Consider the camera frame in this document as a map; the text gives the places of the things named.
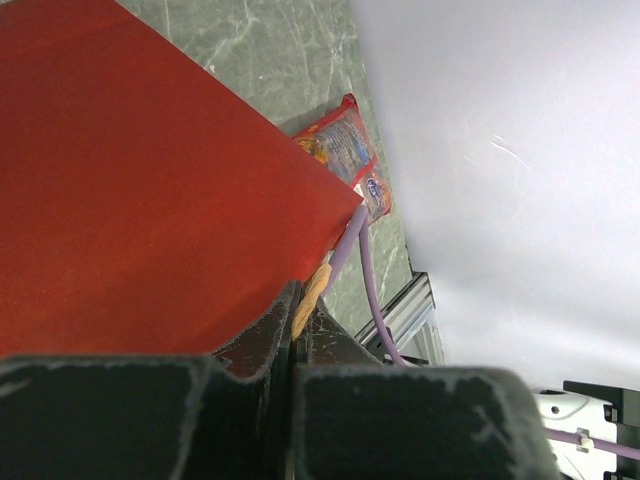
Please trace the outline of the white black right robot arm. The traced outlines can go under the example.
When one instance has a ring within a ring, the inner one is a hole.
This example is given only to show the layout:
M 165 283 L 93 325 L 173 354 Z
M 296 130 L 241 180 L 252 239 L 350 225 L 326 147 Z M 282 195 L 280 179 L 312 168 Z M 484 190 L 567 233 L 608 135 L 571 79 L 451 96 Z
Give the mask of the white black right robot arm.
M 639 477 L 639 392 L 564 381 L 534 398 L 563 479 Z

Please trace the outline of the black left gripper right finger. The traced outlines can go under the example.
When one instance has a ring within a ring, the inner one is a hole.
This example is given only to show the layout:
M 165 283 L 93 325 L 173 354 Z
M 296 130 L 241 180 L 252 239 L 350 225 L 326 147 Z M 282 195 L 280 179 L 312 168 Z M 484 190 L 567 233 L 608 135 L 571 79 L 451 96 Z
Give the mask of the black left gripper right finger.
M 297 341 L 298 479 L 556 479 L 535 401 L 513 372 L 377 361 L 315 308 Z

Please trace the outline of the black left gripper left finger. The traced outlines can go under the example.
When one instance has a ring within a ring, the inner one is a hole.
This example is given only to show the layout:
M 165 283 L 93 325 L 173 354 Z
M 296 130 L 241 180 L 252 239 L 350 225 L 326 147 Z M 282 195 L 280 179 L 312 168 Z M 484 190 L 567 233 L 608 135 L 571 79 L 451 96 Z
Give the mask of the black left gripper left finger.
M 286 284 L 213 352 L 4 359 L 2 477 L 283 478 L 299 300 Z

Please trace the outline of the red candy assortment bag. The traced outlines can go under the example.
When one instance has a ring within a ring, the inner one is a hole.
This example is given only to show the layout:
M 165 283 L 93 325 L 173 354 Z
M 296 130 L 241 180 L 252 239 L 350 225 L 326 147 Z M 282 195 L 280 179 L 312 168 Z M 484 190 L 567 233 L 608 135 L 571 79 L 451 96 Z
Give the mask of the red candy assortment bag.
M 391 188 L 352 93 L 293 140 L 362 197 L 369 224 L 390 213 Z

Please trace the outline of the red paper bag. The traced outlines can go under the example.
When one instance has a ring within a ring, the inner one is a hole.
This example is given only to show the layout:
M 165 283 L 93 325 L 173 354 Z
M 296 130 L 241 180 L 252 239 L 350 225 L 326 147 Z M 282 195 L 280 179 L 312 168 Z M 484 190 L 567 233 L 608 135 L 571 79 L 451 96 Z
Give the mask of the red paper bag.
M 212 351 L 360 197 L 113 1 L 1 8 L 1 352 Z

